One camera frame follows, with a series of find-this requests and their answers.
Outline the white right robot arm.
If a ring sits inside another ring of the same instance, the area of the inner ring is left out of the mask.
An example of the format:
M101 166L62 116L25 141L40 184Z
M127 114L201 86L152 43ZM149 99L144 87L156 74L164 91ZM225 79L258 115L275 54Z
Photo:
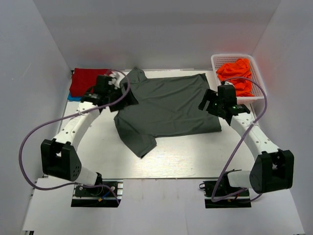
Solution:
M254 122L249 108L237 103L232 86L221 85L217 91L206 90L199 109L224 119L241 136L240 142L247 145L254 157L251 170L222 173L215 190L233 195L243 188L251 188L261 194L292 187L294 155L269 140Z

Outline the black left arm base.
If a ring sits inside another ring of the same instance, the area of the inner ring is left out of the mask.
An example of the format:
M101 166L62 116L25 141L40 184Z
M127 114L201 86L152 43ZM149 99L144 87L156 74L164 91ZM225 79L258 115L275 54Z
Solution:
M109 186L101 188L84 188L75 186L71 207L73 208L117 208L122 199L123 180L103 180Z

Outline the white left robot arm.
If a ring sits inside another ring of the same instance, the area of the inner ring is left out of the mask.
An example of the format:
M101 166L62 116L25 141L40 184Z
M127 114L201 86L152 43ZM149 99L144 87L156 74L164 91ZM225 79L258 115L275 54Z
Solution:
M44 174L85 185L92 195L99 195L103 191L102 176L82 165L78 146L106 107L114 112L137 103L129 82L117 88L109 77L102 76L95 86L87 89L65 127L53 139L42 142Z

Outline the dark grey t-shirt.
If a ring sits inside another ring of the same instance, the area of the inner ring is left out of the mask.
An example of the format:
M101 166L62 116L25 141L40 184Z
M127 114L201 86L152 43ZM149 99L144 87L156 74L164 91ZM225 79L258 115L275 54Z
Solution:
M138 101L114 117L123 143L139 158L157 145L156 138L220 132L218 117L198 109L209 89L204 73L190 76L147 78L139 68L127 78Z

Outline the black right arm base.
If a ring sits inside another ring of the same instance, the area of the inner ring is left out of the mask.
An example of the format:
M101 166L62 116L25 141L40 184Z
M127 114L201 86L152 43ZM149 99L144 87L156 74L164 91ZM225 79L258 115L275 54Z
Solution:
M223 175L221 182L218 184L214 198L226 196L240 190L240 188L231 187L229 184L227 174L233 171L235 170L227 171ZM199 189L204 191L204 203L206 209L251 208L250 194L248 190L234 194L224 200L212 202L211 196L216 182L217 179L203 181L199 184Z

